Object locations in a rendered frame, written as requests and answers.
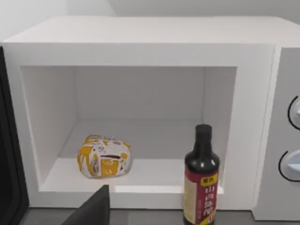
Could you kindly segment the pale microwave oven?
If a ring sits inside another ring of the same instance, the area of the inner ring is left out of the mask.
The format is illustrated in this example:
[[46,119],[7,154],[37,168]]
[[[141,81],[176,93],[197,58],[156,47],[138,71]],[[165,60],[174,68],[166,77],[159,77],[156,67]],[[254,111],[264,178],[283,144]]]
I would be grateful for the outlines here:
[[[180,209],[195,126],[212,126],[217,208],[300,221],[300,183],[278,162],[300,150],[300,25],[278,17],[60,16],[2,42],[31,207]],[[131,146],[131,169],[92,179],[89,135]]]

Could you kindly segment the pale microwave knob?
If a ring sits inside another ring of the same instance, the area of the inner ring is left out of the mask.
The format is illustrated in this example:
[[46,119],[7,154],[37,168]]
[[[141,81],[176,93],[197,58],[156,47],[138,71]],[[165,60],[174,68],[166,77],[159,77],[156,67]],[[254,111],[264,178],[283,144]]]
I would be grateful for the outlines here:
[[300,150],[286,151],[278,162],[278,172],[285,180],[300,183]]
[[290,125],[300,131],[300,96],[295,96],[290,102],[287,117]]

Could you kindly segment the dark bottle with red label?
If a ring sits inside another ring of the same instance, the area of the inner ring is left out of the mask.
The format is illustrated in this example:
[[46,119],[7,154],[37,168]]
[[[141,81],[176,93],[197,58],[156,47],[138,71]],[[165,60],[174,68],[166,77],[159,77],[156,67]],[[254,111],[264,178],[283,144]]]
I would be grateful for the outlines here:
[[212,151],[212,127],[195,127],[195,143],[184,163],[184,225],[214,225],[218,195],[219,157]]

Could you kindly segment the black microwave door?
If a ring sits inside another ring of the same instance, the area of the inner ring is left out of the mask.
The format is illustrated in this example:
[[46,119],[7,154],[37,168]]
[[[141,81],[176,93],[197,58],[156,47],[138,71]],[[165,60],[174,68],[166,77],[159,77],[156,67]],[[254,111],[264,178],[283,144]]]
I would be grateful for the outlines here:
[[7,68],[0,46],[0,225],[19,225],[28,207]]

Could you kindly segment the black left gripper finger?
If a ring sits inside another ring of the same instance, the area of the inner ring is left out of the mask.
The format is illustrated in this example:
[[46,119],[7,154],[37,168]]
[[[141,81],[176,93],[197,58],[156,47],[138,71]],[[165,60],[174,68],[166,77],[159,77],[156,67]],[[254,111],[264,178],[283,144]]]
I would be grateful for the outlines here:
[[61,225],[109,225],[109,186],[103,185]]

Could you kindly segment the yellow and white wrapped package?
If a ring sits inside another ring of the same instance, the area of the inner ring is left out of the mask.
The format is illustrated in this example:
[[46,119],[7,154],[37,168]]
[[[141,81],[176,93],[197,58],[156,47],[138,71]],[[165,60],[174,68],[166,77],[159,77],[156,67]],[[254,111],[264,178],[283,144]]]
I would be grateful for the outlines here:
[[87,178],[118,177],[131,169],[131,146],[111,136],[89,135],[77,155],[80,172]]

